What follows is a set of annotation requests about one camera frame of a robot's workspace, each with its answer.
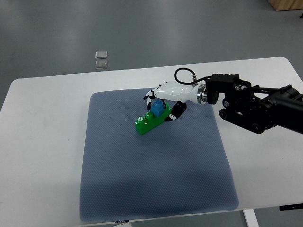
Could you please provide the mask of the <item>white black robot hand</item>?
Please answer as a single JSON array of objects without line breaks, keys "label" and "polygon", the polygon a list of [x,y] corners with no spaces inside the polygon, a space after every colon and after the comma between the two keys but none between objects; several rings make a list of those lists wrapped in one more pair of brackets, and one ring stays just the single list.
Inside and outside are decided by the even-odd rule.
[{"label": "white black robot hand", "polygon": [[159,84],[156,88],[151,89],[145,96],[147,101],[147,110],[151,109],[151,103],[154,99],[159,99],[163,103],[166,100],[175,101],[170,114],[164,121],[174,121],[178,119],[187,108],[187,101],[194,104],[205,104],[207,101],[205,84],[197,83],[193,85],[183,85],[176,81],[168,81]]}]

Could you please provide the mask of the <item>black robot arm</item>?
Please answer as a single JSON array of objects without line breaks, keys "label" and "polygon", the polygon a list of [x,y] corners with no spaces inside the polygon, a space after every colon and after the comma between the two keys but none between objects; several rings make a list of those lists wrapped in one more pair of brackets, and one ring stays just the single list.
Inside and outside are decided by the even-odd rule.
[{"label": "black robot arm", "polygon": [[213,74],[205,79],[209,104],[216,104],[220,93],[225,95],[219,116],[256,134],[275,126],[302,133],[303,96],[287,85],[282,88],[252,86],[238,74]]}]

